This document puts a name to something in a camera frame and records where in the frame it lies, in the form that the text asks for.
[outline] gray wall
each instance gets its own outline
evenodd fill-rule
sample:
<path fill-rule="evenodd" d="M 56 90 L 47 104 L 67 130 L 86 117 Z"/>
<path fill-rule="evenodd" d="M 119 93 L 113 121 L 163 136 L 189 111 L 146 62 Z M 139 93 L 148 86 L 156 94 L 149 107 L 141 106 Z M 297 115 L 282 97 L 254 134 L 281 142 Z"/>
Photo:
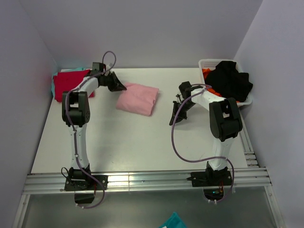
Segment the gray wall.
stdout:
<path fill-rule="evenodd" d="M 235 57 L 250 73 L 244 109 L 257 158 L 269 171 L 288 227 L 303 227 L 304 1 L 264 0 Z"/>
<path fill-rule="evenodd" d="M 0 6 L 0 226 L 10 227 L 50 101 L 56 64 L 17 0 Z"/>
<path fill-rule="evenodd" d="M 20 0 L 58 65 L 197 67 L 233 58 L 262 0 Z"/>

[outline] white basket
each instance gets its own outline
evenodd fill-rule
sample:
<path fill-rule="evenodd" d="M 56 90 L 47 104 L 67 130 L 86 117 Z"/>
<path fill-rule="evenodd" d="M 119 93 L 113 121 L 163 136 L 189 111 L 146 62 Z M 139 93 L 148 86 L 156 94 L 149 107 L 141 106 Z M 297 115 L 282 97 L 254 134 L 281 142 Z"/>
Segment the white basket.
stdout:
<path fill-rule="evenodd" d="M 205 80 L 204 80 L 204 75 L 203 75 L 203 71 L 202 69 L 207 69 L 209 68 L 210 70 L 214 70 L 215 67 L 221 62 L 221 61 L 232 61 L 230 59 L 201 59 L 199 61 L 199 69 L 200 69 L 200 77 L 201 77 L 201 80 L 202 80 L 202 83 L 205 84 Z M 237 63 L 237 66 L 236 66 L 238 72 L 243 72 L 241 66 Z M 206 91 L 205 93 L 209 93 L 209 96 L 214 96 L 215 98 L 218 97 L 216 95 L 214 95 L 213 93 L 210 93 L 208 91 Z M 239 102 L 237 105 L 240 107 L 240 106 L 243 106 L 243 105 L 249 105 L 252 103 L 252 96 L 251 94 L 249 93 L 248 96 L 247 96 L 247 99 L 246 101 L 244 102 Z"/>

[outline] folded pink towel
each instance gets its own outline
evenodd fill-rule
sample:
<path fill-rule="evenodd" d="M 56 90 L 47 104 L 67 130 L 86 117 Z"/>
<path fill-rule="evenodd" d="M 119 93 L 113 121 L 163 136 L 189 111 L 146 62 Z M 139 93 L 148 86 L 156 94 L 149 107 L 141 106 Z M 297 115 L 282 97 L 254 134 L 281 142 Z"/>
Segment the folded pink towel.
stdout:
<path fill-rule="evenodd" d="M 127 90 L 120 94 L 116 108 L 145 116 L 152 115 L 159 89 L 134 83 L 125 83 Z"/>

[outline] white tabletop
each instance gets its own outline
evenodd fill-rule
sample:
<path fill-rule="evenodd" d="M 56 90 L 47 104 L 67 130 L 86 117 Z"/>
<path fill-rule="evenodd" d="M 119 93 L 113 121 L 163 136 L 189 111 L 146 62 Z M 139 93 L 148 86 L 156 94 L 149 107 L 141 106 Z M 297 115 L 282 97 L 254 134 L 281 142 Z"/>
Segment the white tabletop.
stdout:
<path fill-rule="evenodd" d="M 86 148 L 91 171 L 167 171 L 204 169 L 207 162 L 180 160 L 171 145 L 169 121 L 178 86 L 184 81 L 201 83 L 198 68 L 115 69 L 122 83 L 133 82 L 160 89 L 150 117 L 116 110 L 119 92 L 100 87 L 89 98 L 91 119 L 87 126 Z M 213 156 L 213 136 L 209 113 L 195 105 L 175 127 L 175 144 L 186 159 Z M 229 155 L 235 168 L 247 163 L 238 136 Z M 59 173 L 70 168 L 71 142 L 68 127 L 61 118 L 61 103 L 53 100 L 38 147 L 32 173 Z"/>

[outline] teal cloth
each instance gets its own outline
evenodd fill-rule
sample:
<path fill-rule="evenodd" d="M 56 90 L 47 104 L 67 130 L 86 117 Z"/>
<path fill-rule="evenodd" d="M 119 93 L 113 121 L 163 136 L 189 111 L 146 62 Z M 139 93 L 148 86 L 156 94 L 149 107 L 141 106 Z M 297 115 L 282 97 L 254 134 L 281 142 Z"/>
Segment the teal cloth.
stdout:
<path fill-rule="evenodd" d="M 159 228 L 187 228 L 185 223 L 180 219 L 179 215 L 174 212 L 171 217 Z"/>
<path fill-rule="evenodd" d="M 76 69 L 66 70 L 65 72 L 83 71 L 83 70 L 86 70 L 86 69 L 83 68 L 83 67 L 78 67 L 78 68 L 76 68 Z M 54 76 L 57 76 L 57 74 L 58 74 L 58 73 L 55 73 L 55 74 L 52 75 L 52 87 L 51 87 L 51 91 L 52 91 L 53 97 L 55 97 Z"/>

